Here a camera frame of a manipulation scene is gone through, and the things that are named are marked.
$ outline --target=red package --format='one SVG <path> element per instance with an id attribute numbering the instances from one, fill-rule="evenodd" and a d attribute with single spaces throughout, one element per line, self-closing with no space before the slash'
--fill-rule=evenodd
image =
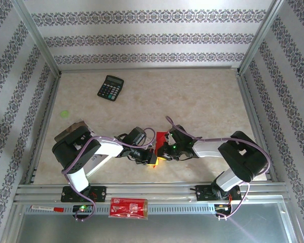
<path id="1" fill-rule="evenodd" d="M 110 217 L 147 219 L 147 200 L 137 198 L 112 198 Z"/>

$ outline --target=calculator display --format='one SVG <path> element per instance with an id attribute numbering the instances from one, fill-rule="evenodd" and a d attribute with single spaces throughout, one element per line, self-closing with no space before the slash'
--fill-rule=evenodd
<path id="1" fill-rule="evenodd" d="M 113 81 L 113 82 L 115 82 L 115 83 L 117 83 L 117 84 L 122 84 L 122 82 L 120 81 L 120 80 L 118 80 L 118 79 L 115 79 L 115 78 L 112 78 L 112 77 L 108 77 L 108 80 L 109 81 Z"/>

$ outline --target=patterned wallpaper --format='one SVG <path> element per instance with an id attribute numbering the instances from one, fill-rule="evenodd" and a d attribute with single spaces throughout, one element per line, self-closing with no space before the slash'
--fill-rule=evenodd
<path id="1" fill-rule="evenodd" d="M 0 0 L 0 240 L 55 80 L 9 0 Z"/>
<path id="2" fill-rule="evenodd" d="M 304 233 L 304 0 L 284 3 L 244 77 Z"/>
<path id="3" fill-rule="evenodd" d="M 61 70 L 238 67 L 271 0 L 27 0 Z"/>

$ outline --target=metal bracket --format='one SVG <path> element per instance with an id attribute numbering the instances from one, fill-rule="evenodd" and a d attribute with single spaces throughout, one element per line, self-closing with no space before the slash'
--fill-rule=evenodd
<path id="1" fill-rule="evenodd" d="M 104 203 L 106 199 L 106 187 L 105 186 L 88 186 L 82 191 L 82 194 L 96 203 Z M 88 203 L 79 196 L 70 186 L 64 186 L 61 195 L 61 202 L 63 203 Z"/>
<path id="2" fill-rule="evenodd" d="M 195 193 L 197 201 L 216 201 L 218 198 L 214 195 L 211 185 L 196 185 Z M 239 186 L 230 190 L 232 200 L 241 200 L 241 191 Z"/>

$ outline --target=purple cable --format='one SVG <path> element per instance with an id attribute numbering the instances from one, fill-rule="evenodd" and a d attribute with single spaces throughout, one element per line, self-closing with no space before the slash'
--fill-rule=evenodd
<path id="1" fill-rule="evenodd" d="M 81 219 L 81 222 L 84 222 L 86 221 L 87 219 L 91 218 L 94 214 L 95 214 L 95 211 L 96 211 L 96 204 L 93 202 L 93 200 L 91 200 L 90 198 L 84 196 L 83 194 L 81 194 L 80 192 L 78 192 L 78 190 L 76 190 L 76 188 L 72 185 L 72 183 L 70 182 L 69 178 L 67 177 L 67 173 L 73 168 L 73 166 L 78 162 L 79 158 L 81 157 L 81 155 L 84 153 L 85 149 L 88 147 L 89 143 L 96 139 L 96 138 L 103 138 L 103 139 L 106 139 L 106 140 L 109 140 L 109 141 L 113 141 L 113 142 L 117 142 L 118 144 L 121 144 L 121 145 L 125 145 L 127 147 L 131 147 L 131 148 L 147 148 L 149 147 L 151 144 L 153 144 L 155 138 L 156 138 L 156 132 L 152 129 L 152 128 L 145 128 L 144 131 L 146 130 L 151 130 L 153 132 L 153 138 L 150 142 L 148 142 L 147 144 L 145 145 L 141 145 L 141 146 L 134 146 L 134 145 L 129 145 L 129 144 L 126 144 L 126 143 L 123 143 L 119 140 L 117 140 L 116 138 L 110 138 L 110 137 L 103 137 L 103 136 L 94 136 L 92 138 L 90 138 L 86 144 L 83 146 L 83 148 L 81 149 L 80 153 L 77 155 L 77 157 L 75 158 L 75 160 L 70 164 L 70 166 L 68 168 L 66 168 L 65 170 L 62 170 L 61 173 L 65 176 L 68 184 L 70 185 L 70 187 L 72 188 L 73 191 L 75 191 L 76 194 L 78 194 L 79 196 L 83 197 L 84 199 L 88 200 L 89 202 L 92 203 L 92 206 L 93 206 L 93 209 L 92 209 L 92 212 L 90 215 L 88 215 L 87 217 L 85 217 L 84 219 Z M 77 211 L 75 213 L 75 220 L 78 220 L 78 212 Z"/>
<path id="2" fill-rule="evenodd" d="M 258 173 L 257 176 L 260 176 L 260 175 L 263 175 L 264 173 L 266 173 L 268 170 L 269 170 L 269 167 L 271 165 L 271 160 L 270 160 L 270 157 L 269 155 L 266 153 L 266 151 L 264 151 L 262 148 L 260 148 L 258 145 L 254 144 L 254 143 L 251 143 L 249 141 L 246 141 L 246 140 L 243 140 L 243 139 L 239 139 L 239 138 L 208 138 L 208 139 L 202 139 L 202 138 L 196 138 L 194 137 L 193 135 L 185 132 L 184 130 L 180 129 L 178 126 L 176 126 L 173 122 L 173 120 L 169 117 L 169 116 L 166 116 L 166 119 L 167 121 L 177 130 L 181 131 L 182 133 L 186 134 L 187 136 L 195 139 L 195 140 L 198 140 L 198 141 L 203 141 L 203 142 L 221 142 L 221 141 L 236 141 L 236 142 L 239 142 L 239 143 L 245 143 L 251 147 L 254 147 L 256 149 L 258 149 L 261 153 L 263 153 L 263 155 L 265 156 L 266 160 L 267 160 L 267 167 Z"/>
<path id="3" fill-rule="evenodd" d="M 248 182 L 245 182 L 244 184 L 246 184 L 246 185 L 248 186 L 248 188 L 247 188 L 247 191 L 245 192 L 245 194 L 244 194 L 242 200 L 239 202 L 239 204 L 238 204 L 237 207 L 233 210 L 233 212 L 231 212 L 229 215 L 225 215 L 225 214 L 216 212 L 216 214 L 223 216 L 222 218 L 219 217 L 220 219 L 227 219 L 227 218 L 231 217 L 231 216 L 232 216 L 233 214 L 235 214 L 235 213 L 237 212 L 237 210 L 240 208 L 241 204 L 243 203 L 244 199 L 246 198 L 246 196 L 247 196 L 247 194 L 248 194 L 248 192 L 249 192 L 249 190 L 250 190 L 250 184 L 249 184 Z"/>

